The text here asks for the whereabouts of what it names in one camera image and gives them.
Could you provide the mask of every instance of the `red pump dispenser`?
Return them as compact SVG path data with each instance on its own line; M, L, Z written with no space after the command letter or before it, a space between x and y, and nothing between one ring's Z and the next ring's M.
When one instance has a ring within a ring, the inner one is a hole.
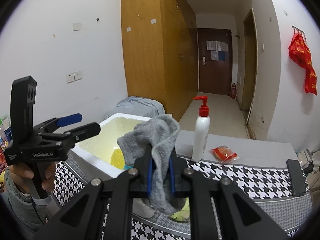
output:
M202 100L202 106L199 108L199 116L207 117L209 116L209 107L207 106L207 96L195 97L194 100Z

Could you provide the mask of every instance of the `human hand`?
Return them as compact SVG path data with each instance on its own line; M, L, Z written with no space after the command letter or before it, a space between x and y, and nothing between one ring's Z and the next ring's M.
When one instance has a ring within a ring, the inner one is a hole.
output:
M22 193L30 193L28 185L24 178L32 179L34 174L32 170L25 164L19 163L9 166L10 177L13 182L17 185L18 190ZM52 191L54 189L54 175L56 173L56 165L52 162L45 170L45 177L41 184L42 188L46 191Z

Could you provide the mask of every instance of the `door handle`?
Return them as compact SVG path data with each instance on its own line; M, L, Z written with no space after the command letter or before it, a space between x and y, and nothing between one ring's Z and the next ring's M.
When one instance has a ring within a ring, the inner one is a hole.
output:
M207 59L205 59L205 57L203 57L203 65L205 66L205 62L207 61Z

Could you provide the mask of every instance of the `blue gripper pad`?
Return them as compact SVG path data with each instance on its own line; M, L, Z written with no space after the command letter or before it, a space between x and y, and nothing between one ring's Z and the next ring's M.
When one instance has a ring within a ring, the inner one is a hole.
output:
M82 121L82 115L81 114L73 114L66 117L62 117L57 121L57 126L59 127L65 127L77 122Z
M148 180L147 180L147 196L150 197L151 195L151 183L152 183L152 162L153 159L150 158L149 166L148 166ZM174 172L173 172L173 163L172 158L169 159L169 175L170 175L170 191L174 195L175 193L175 179L174 179Z

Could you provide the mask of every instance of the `gray jacket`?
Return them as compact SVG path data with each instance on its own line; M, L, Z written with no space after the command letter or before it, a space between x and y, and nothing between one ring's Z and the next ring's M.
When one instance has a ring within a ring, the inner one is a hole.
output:
M43 225L37 216L34 207L41 220L45 223L45 206L36 206L31 195L22 194L13 183L9 170L4 174L6 191L1 196L20 225L20 230L26 239L32 239L34 234Z

